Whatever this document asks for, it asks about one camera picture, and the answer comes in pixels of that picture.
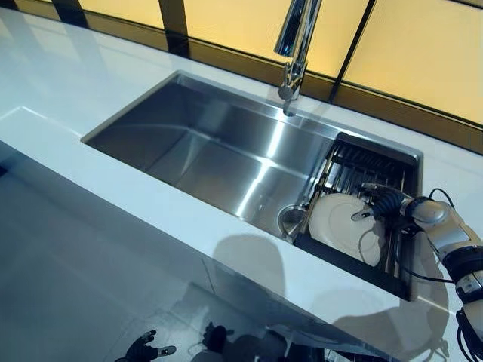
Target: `white plate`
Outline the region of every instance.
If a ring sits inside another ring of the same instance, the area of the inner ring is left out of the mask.
[[[330,194],[317,200],[309,220],[311,236],[343,253],[375,266],[380,260],[384,228],[372,216],[352,221],[367,205],[356,196]]]

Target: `black dish rack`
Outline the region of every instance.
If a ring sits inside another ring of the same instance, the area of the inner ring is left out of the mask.
[[[416,196],[419,164],[415,157],[371,141],[340,133],[334,141],[318,179],[305,218],[294,239],[294,245],[331,264],[368,281],[400,298],[410,300],[411,276],[399,268],[397,260],[411,268],[414,238],[405,235],[396,223],[384,220],[386,243],[376,266],[370,266],[311,238],[308,221],[315,202],[323,195],[342,192],[355,195],[371,204],[361,193],[362,183],[379,183]]]

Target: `frosted glass panel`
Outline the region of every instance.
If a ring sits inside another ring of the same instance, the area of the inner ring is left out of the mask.
[[[188,35],[273,60],[290,0],[185,0]]]
[[[82,8],[112,17],[163,27],[158,0],[79,0]]]
[[[323,0],[308,69],[337,76],[368,0]],[[185,0],[189,36],[286,62],[273,52],[290,0]]]
[[[308,70],[337,77],[368,0],[322,0]]]
[[[379,0],[345,80],[483,124],[483,12],[443,0]]]

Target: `countertop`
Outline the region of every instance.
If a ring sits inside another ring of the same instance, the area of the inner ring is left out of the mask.
[[[452,285],[414,281],[406,302],[292,245],[81,143],[80,139],[173,72],[182,70],[280,104],[276,88],[163,51],[0,8],[0,140],[95,195],[283,296],[303,310],[401,359],[422,360],[448,342],[461,360]],[[419,149],[423,193],[442,187],[483,235],[483,157],[308,97],[297,108]],[[259,238],[276,255],[216,253],[227,238]],[[420,246],[422,267],[436,265]],[[270,258],[283,267],[270,270]],[[442,274],[448,274],[438,266]]]

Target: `cable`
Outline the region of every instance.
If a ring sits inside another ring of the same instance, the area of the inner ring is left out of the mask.
[[[461,333],[462,333],[461,327],[458,327],[458,331],[456,332],[456,337],[458,339],[458,345],[460,346],[461,353],[463,353],[463,355],[465,356],[468,362],[478,362],[477,360],[472,360],[471,358],[469,358],[469,355],[466,353],[465,348],[463,347],[463,343],[461,342]]]
[[[447,198],[447,200],[448,200],[448,202],[450,203],[451,207],[452,207],[452,208],[454,208],[454,209],[456,210],[456,207],[454,207],[453,200],[451,200],[450,195],[448,195],[448,194],[446,193],[446,191],[445,191],[445,190],[440,189],[439,187],[434,188],[434,189],[433,189],[433,190],[432,190],[432,191],[429,193],[429,198],[432,198],[432,194],[434,194],[434,193],[435,193],[435,191],[440,191],[440,192],[441,192],[441,193],[442,193],[442,194],[443,194],[443,195],[444,195],[444,196]]]
[[[419,279],[424,279],[425,281],[438,281],[439,283],[452,283],[452,284],[454,284],[454,281],[452,281],[450,279],[431,278],[431,277],[427,277],[425,275],[417,274],[415,271],[412,271],[409,268],[407,268],[406,266],[401,264],[401,261],[399,260],[398,255],[396,253],[396,247],[394,247],[392,249],[392,252],[394,254],[394,260],[399,264],[399,267],[402,270],[404,270],[405,272],[407,272],[408,274],[411,274],[412,276],[419,278]]]

